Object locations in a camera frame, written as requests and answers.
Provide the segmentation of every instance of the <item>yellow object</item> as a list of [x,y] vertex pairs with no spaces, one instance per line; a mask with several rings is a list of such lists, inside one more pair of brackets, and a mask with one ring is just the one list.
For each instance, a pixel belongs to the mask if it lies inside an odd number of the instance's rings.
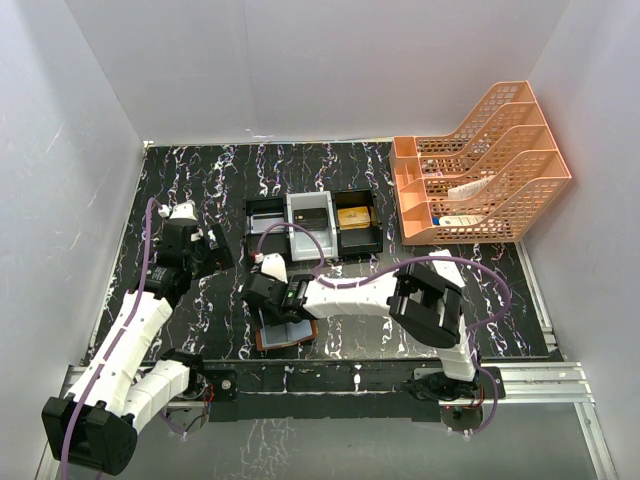
[[338,210],[338,223],[343,230],[367,228],[371,225],[368,207],[343,208]]

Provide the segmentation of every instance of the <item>white wall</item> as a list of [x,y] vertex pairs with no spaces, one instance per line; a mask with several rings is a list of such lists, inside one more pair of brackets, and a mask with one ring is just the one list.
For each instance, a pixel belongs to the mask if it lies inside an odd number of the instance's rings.
[[453,130],[568,0],[66,0],[142,139]]
[[18,479],[99,314],[142,146],[63,0],[2,1],[0,30],[0,476]]
[[575,179],[526,244],[622,479],[640,472],[638,58],[640,3],[574,0],[531,75]]

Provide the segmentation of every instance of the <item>black mat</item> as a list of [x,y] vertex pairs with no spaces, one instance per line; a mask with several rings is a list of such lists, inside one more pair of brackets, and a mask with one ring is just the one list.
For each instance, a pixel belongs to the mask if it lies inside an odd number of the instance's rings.
[[[436,247],[404,247],[400,241],[388,155],[390,143],[332,143],[161,147],[147,152],[145,165],[127,225],[95,347],[118,314],[125,287],[132,283],[141,262],[142,225],[147,199],[155,196],[171,205],[191,199],[208,223],[225,230],[235,270],[194,285],[162,328],[148,354],[155,360],[170,347],[200,352],[206,359],[418,358],[434,352],[415,342],[394,321],[381,317],[333,317],[318,322],[313,343],[260,353],[238,288],[246,279],[242,235],[245,197],[319,190],[373,188],[384,223],[384,252],[355,264],[330,261],[330,276],[366,276],[381,265],[425,255]],[[160,219],[154,217],[154,239]],[[506,321],[489,325],[478,334],[485,357],[546,357],[544,336],[514,244],[447,246],[453,255],[479,261],[505,278],[513,291]],[[479,273],[461,268],[467,283],[465,316],[471,323],[499,307],[494,286]],[[85,361],[95,350],[90,349]]]

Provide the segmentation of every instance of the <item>wire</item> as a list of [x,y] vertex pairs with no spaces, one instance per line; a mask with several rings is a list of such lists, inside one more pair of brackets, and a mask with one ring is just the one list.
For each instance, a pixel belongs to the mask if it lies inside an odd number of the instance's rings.
[[171,430],[173,430],[174,433],[179,433],[180,435],[186,435],[187,434],[187,430],[183,429],[180,425],[178,425],[177,423],[173,423],[171,421],[171,419],[169,417],[167,417],[167,414],[164,412],[158,412],[158,415],[160,416],[160,418],[164,421],[164,423],[166,423],[169,428]]
[[471,403],[463,408],[478,408],[480,405],[484,403],[484,386],[480,390],[480,401],[476,403],[476,400],[478,399],[475,398],[474,396],[473,399],[471,400]]
[[[339,289],[339,290],[346,289],[346,288],[355,288],[355,287],[359,287],[359,286],[371,283],[374,280],[380,278],[381,276],[386,275],[387,273],[396,271],[396,270],[398,270],[398,269],[400,269],[402,267],[405,267],[407,265],[411,265],[412,263],[445,261],[445,262],[458,263],[458,264],[465,265],[465,266],[468,266],[468,267],[473,267],[473,268],[476,268],[476,269],[480,270],[481,272],[487,274],[496,283],[497,288],[500,291],[500,294],[501,294],[501,296],[503,298],[503,303],[502,303],[502,307],[500,308],[500,310],[498,310],[496,313],[490,315],[485,320],[481,320],[481,321],[476,322],[476,323],[474,323],[472,325],[468,325],[467,326],[467,333],[475,332],[477,329],[479,329],[480,327],[482,327],[484,325],[488,325],[489,323],[494,323],[494,322],[497,322],[498,320],[501,320],[502,318],[504,318],[506,313],[509,311],[509,308],[511,307],[511,290],[509,289],[509,286],[507,285],[507,283],[502,278],[500,278],[500,276],[496,272],[494,272],[493,270],[491,270],[488,267],[485,267],[484,265],[482,265],[480,263],[473,262],[471,260],[467,260],[465,258],[460,258],[460,257],[439,257],[439,256],[430,256],[430,255],[425,255],[425,256],[422,256],[422,257],[414,257],[414,258],[410,258],[410,259],[398,262],[398,263],[396,263],[394,265],[391,265],[390,267],[385,267],[382,270],[379,270],[376,273],[374,273],[373,275],[371,275],[371,276],[369,276],[369,277],[367,277],[365,279],[362,279],[362,280],[357,280],[355,282],[349,282],[349,283],[338,283],[338,284],[329,282],[329,281],[325,280],[324,278],[322,278],[322,275],[320,273],[320,269],[325,266],[326,261],[325,261],[324,252],[322,251],[322,247],[320,246],[320,243],[318,242],[318,239],[310,231],[308,231],[304,227],[301,227],[300,225],[296,225],[295,223],[290,223],[290,222],[278,222],[278,223],[274,223],[272,225],[269,225],[269,227],[267,227],[265,229],[265,231],[262,233],[262,236],[260,237],[260,240],[258,241],[258,246],[257,246],[258,253],[260,253],[262,251],[262,244],[264,243],[264,240],[266,239],[267,234],[271,230],[273,230],[274,228],[277,228],[277,227],[290,227],[290,228],[293,228],[294,230],[298,230],[298,231],[304,233],[307,237],[309,237],[311,239],[313,244],[318,249],[318,254],[320,255],[320,261],[318,262],[318,265],[316,265],[311,270],[311,273],[316,278],[316,281],[318,281],[318,283],[320,283],[320,284],[322,284],[322,285],[324,285],[326,287]],[[473,339],[473,335],[470,335],[469,340],[472,340],[472,339]],[[493,388],[493,405],[491,407],[491,413],[489,414],[489,417],[487,418],[487,420],[474,431],[475,433],[480,433],[485,428],[487,428],[487,426],[489,426],[489,424],[491,423],[491,421],[495,417],[496,410],[498,408],[499,391],[498,391],[498,384],[496,383],[495,378],[493,378],[493,375],[491,375],[491,372],[489,372],[485,368],[482,368],[478,364],[477,352],[476,352],[475,349],[473,349],[472,361],[473,361],[473,365],[476,368],[476,370],[478,372],[480,372],[481,374],[483,374],[483,375],[485,375],[485,376],[487,376],[489,378],[489,380],[491,381],[491,386]]]
[[491,382],[491,388],[493,389],[493,404],[491,405],[491,413],[489,413],[489,417],[482,423],[482,425],[480,425],[473,431],[473,433],[480,433],[489,426],[489,424],[493,421],[493,417],[495,417],[496,415],[496,411],[498,410],[498,396],[500,395],[500,392],[498,391],[498,383],[496,382],[496,379],[493,378],[493,375],[491,375],[491,372],[478,364],[477,352],[473,352],[473,356],[471,358],[473,361],[473,366],[476,368],[476,370],[489,378],[489,381]]
[[[149,256],[151,253],[151,215],[153,213],[154,206],[161,207],[162,205],[160,204],[160,202],[158,202],[155,198],[152,197],[147,202],[147,209],[145,213],[144,253],[142,257],[142,272],[140,273],[140,283],[138,285],[138,292],[136,294],[136,298],[133,302],[133,307],[131,308],[131,312],[129,313],[129,316],[125,320],[124,324],[122,325],[122,328],[120,328],[115,338],[111,342],[111,345],[109,345],[109,347],[107,348],[104,354],[103,360],[105,362],[109,359],[109,357],[113,353],[113,350],[116,348],[116,345],[124,335],[124,332],[126,331],[126,327],[129,326],[129,324],[135,317],[136,312],[138,311],[138,306],[140,305],[140,300],[142,299],[142,293],[144,292],[144,284],[147,280],[147,270],[149,268]],[[73,409],[73,412],[71,413],[71,418],[69,418],[69,423],[67,424],[67,429],[64,434],[64,440],[62,442],[62,453],[60,455],[60,472],[61,472],[60,476],[62,480],[69,479],[69,450],[71,449],[71,437],[73,436],[73,430],[75,429],[76,423],[78,422],[78,418],[80,417],[80,412],[82,410],[82,407],[87,401],[87,398],[91,393],[91,389],[93,388],[95,383],[98,381],[98,378],[100,378],[100,373],[102,372],[103,368],[104,368],[104,363],[101,363],[100,365],[98,365],[98,367],[96,368],[96,371],[94,372],[93,376],[87,383],[87,386],[85,387],[84,391],[80,395],[80,398],[78,399],[76,406]]]
[[205,395],[205,398],[203,399],[204,411],[207,417],[211,414],[211,404],[213,402],[213,399],[215,398],[215,392],[213,391],[213,384],[210,384],[208,388],[210,390],[209,397],[207,398],[207,396]]
[[202,385],[202,390],[200,390],[200,393],[197,393],[192,397],[186,397],[184,395],[176,395],[176,397],[181,398],[182,400],[193,401],[193,400],[195,400],[197,398],[200,398],[204,394],[204,391],[206,390],[206,388],[207,388],[206,385]]
[[189,433],[189,430],[191,430],[191,427],[193,427],[195,425],[195,423],[200,420],[201,418],[206,418],[207,420],[209,420],[209,415],[203,413],[202,415],[198,415],[196,418],[194,418],[191,423],[189,424],[189,426],[187,428],[184,429],[185,433]]
[[387,273],[390,272],[394,272],[402,267],[405,267],[407,265],[411,265],[412,263],[422,263],[422,262],[434,262],[434,261],[444,261],[444,262],[454,262],[454,263],[459,263],[461,265],[465,265],[468,267],[473,267],[476,268],[478,270],[480,270],[482,273],[487,274],[489,277],[491,277],[491,279],[496,283],[498,289],[500,290],[500,294],[503,298],[503,304],[500,308],[500,310],[498,310],[496,313],[490,315],[488,318],[486,318],[485,320],[482,320],[480,322],[476,322],[472,325],[468,325],[467,326],[467,332],[472,332],[474,330],[477,330],[480,327],[483,327],[489,323],[494,323],[497,322],[498,320],[501,320],[505,314],[509,311],[509,308],[511,308],[511,290],[509,289],[509,286],[506,284],[506,282],[500,278],[500,276],[495,273],[493,270],[491,270],[488,267],[485,267],[484,265],[477,263],[477,262],[473,262],[471,260],[467,260],[465,258],[460,258],[460,257],[439,257],[439,256],[430,256],[430,255],[425,255],[422,257],[414,257],[414,258],[409,258],[407,260],[403,260],[401,262],[398,262],[394,265],[391,265],[389,267],[385,267],[381,270],[378,270],[376,273],[374,273],[373,275],[364,278],[362,280],[358,280],[358,281],[354,281],[354,282],[349,282],[349,283],[332,283],[329,282],[328,280],[322,278],[322,274],[320,273],[320,269],[322,267],[325,266],[326,261],[325,261],[325,256],[324,256],[324,252],[322,251],[322,247],[320,246],[320,243],[318,242],[318,239],[310,232],[308,231],[306,228],[301,227],[300,225],[296,225],[295,223],[289,223],[289,222],[278,222],[278,223],[274,223],[272,225],[269,225],[269,227],[267,227],[265,229],[265,231],[262,233],[262,236],[260,237],[260,240],[258,241],[258,252],[260,252],[262,250],[262,244],[264,243],[264,240],[266,239],[268,233],[273,230],[274,228],[277,227],[291,227],[294,230],[298,230],[302,233],[304,233],[305,235],[307,235],[311,241],[314,243],[314,245],[316,246],[316,248],[318,249],[318,254],[320,255],[320,261],[318,262],[318,265],[316,265],[313,269],[312,269],[312,273],[313,275],[316,277],[316,280],[318,281],[318,283],[324,285],[325,287],[329,287],[329,288],[337,288],[339,290],[342,289],[346,289],[346,288],[355,288],[355,287],[359,287],[359,286],[363,286],[363,285],[367,285],[368,283],[373,282],[374,280],[382,277],[383,275],[386,275]]

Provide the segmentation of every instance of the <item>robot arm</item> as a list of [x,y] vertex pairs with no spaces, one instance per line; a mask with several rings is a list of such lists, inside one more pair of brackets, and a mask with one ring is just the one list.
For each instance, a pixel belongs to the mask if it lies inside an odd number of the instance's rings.
[[[334,284],[354,281],[331,279]],[[331,315],[392,317],[417,341],[436,349],[447,378],[472,382],[476,377],[462,291],[426,265],[410,264],[366,285],[338,289],[312,275],[294,275],[287,282],[284,260],[271,254],[251,274],[242,296],[259,329]]]
[[137,435],[173,397],[196,391],[202,365],[199,355],[170,350],[145,377],[133,385],[151,342],[171,316],[180,298],[197,280],[234,266],[219,225],[205,238],[195,204],[186,202],[170,211],[155,261],[146,272],[144,290],[134,316],[139,284],[125,294],[122,308],[102,346],[64,399],[51,397],[42,420],[54,458],[60,459],[74,399],[89,390],[71,437],[70,463],[111,475],[120,473],[133,456]]

